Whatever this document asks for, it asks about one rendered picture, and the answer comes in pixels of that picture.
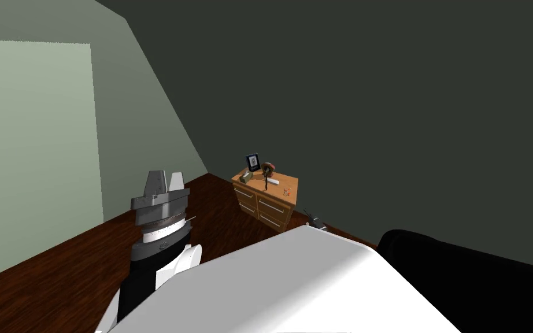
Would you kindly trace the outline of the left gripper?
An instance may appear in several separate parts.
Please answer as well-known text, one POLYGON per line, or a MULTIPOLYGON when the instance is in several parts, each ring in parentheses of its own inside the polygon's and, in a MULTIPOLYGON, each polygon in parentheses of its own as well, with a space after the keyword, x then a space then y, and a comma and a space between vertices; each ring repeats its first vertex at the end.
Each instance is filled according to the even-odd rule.
POLYGON ((136 225, 152 224, 183 213, 188 206, 190 189, 184 188, 182 172, 173 172, 167 192, 164 170, 149 171, 143 197, 131 199, 136 211, 136 225))

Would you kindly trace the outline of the wooden chest of drawers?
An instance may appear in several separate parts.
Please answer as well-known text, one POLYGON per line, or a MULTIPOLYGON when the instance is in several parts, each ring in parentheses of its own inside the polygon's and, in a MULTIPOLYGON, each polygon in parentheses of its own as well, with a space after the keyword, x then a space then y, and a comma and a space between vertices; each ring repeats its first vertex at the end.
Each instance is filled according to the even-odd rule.
POLYGON ((287 231, 297 205, 299 180, 261 163, 257 153, 245 156, 246 168, 232 180, 241 210, 276 232, 287 231))

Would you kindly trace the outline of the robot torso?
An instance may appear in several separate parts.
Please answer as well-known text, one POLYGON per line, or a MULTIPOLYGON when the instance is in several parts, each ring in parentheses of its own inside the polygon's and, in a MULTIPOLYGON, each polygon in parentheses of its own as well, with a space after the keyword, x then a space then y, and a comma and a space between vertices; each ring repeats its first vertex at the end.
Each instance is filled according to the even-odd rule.
POLYGON ((153 270, 151 294, 94 333, 461 333, 372 248, 303 225, 201 263, 153 270))

